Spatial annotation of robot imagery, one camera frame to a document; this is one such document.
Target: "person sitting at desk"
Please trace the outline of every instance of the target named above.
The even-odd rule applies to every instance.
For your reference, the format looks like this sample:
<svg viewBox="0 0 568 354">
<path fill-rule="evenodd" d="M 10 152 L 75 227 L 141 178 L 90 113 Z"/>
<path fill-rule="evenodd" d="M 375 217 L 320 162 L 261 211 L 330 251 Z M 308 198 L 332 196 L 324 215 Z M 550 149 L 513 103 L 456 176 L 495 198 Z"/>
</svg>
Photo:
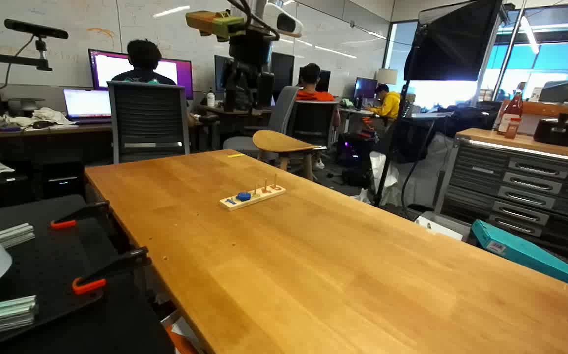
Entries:
<svg viewBox="0 0 568 354">
<path fill-rule="evenodd" d="M 177 84 L 169 76 L 153 72 L 161 60 L 161 50 L 147 38 L 128 42 L 128 60 L 134 68 L 116 74 L 112 80 Z"/>
<path fill-rule="evenodd" d="M 379 105 L 369 105 L 373 113 L 377 113 L 385 123 L 391 119 L 397 119 L 399 105 L 401 105 L 401 95 L 397 92 L 389 92 L 387 84 L 379 84 L 375 88 Z"/>
<path fill-rule="evenodd" d="M 301 90 L 297 92 L 297 99 L 324 99 L 324 101 L 334 99 L 334 93 L 316 90 L 318 80 L 320 80 L 318 64 L 308 62 L 301 66 Z"/>
</svg>

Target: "office chair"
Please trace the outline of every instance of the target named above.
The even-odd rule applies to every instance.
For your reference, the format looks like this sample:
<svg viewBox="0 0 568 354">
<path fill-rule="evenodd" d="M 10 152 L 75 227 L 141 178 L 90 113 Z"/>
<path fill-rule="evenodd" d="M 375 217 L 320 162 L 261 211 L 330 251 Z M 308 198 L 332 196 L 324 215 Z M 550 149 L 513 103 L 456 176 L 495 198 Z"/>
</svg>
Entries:
<svg viewBox="0 0 568 354">
<path fill-rule="evenodd" d="M 287 133 L 314 145 L 330 145 L 336 107 L 336 99 L 297 99 Z"/>
<path fill-rule="evenodd" d="M 181 86 L 110 80 L 108 93 L 114 162 L 189 152 Z"/>
<path fill-rule="evenodd" d="M 299 86 L 283 86 L 277 103 L 269 115 L 269 123 L 265 125 L 267 129 L 283 131 L 287 133 L 289 127 L 289 115 L 293 111 L 295 99 L 297 99 Z M 257 156 L 259 149 L 255 143 L 251 143 L 249 135 L 232 135 L 224 139 L 222 149 L 236 149 L 246 154 Z"/>
</svg>

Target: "person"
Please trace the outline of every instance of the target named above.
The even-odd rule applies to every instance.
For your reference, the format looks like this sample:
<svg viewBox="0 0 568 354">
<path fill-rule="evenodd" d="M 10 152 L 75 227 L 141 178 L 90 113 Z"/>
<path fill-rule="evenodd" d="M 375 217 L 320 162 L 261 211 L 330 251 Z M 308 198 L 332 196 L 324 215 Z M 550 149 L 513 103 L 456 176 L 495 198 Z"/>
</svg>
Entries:
<svg viewBox="0 0 568 354">
<path fill-rule="evenodd" d="M 375 93 L 377 93 L 379 105 L 371 105 L 369 109 L 381 115 L 385 123 L 391 119 L 397 119 L 401 95 L 397 92 L 389 92 L 387 84 L 379 84 L 375 88 Z"/>
<path fill-rule="evenodd" d="M 318 80 L 320 80 L 318 64 L 308 62 L 301 66 L 301 90 L 297 92 L 297 99 L 324 99 L 324 101 L 336 99 L 334 93 L 316 90 Z"/>
<path fill-rule="evenodd" d="M 175 84 L 169 76 L 153 72 L 161 60 L 161 50 L 155 42 L 147 38 L 130 40 L 128 60 L 134 68 L 116 74 L 112 80 Z"/>
</svg>

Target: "cable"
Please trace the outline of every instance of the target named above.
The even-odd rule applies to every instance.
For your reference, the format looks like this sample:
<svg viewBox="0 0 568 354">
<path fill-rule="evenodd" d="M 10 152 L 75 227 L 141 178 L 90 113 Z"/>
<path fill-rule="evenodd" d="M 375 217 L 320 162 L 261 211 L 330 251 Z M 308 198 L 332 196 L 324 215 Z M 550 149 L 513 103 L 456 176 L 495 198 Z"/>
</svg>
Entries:
<svg viewBox="0 0 568 354">
<path fill-rule="evenodd" d="M 14 56 L 20 56 L 22 50 L 33 40 L 35 34 L 29 36 L 29 40 L 23 42 L 23 46 L 20 46 Z M 6 78 L 4 78 L 4 84 L 0 86 L 0 90 L 4 90 L 8 86 L 8 80 L 10 80 L 10 68 L 12 68 L 12 62 L 8 62 L 8 68 L 6 68 Z"/>
<path fill-rule="evenodd" d="M 413 176 L 413 172 L 415 172 L 415 168 L 417 168 L 417 164 L 420 160 L 422 151 L 426 149 L 426 141 L 432 137 L 436 121 L 438 121 L 438 117 L 434 117 L 430 127 L 426 129 L 424 139 L 420 141 L 420 147 L 417 151 L 417 160 L 413 162 L 413 166 L 409 168 L 409 172 L 407 172 L 407 176 L 405 176 L 405 180 L 401 184 L 401 210 L 403 210 L 405 217 L 409 217 L 409 210 L 407 210 L 407 204 L 405 204 L 405 188 L 407 188 L 407 182 Z"/>
</svg>

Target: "laptop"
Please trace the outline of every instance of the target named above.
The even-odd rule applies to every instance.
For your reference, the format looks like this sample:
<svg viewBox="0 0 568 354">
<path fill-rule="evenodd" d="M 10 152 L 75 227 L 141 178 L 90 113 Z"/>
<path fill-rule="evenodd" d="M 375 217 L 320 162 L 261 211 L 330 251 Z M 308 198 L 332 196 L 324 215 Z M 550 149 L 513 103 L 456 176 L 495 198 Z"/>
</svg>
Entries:
<svg viewBox="0 0 568 354">
<path fill-rule="evenodd" d="M 77 125 L 110 123 L 108 90 L 65 88 L 67 117 Z"/>
</svg>

